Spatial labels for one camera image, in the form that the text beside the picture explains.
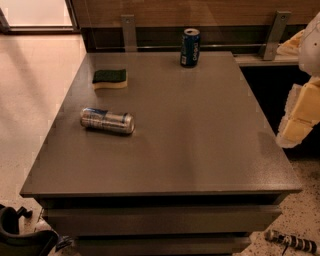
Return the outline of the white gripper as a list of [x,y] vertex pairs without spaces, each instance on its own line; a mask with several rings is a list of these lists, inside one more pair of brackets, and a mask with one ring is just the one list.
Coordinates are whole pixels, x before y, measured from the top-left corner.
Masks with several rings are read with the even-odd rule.
[[285,104],[276,137],[282,148],[294,148],[302,143],[320,122],[320,12],[301,30],[280,44],[277,54],[298,56],[299,68],[309,74],[303,86],[294,84]]

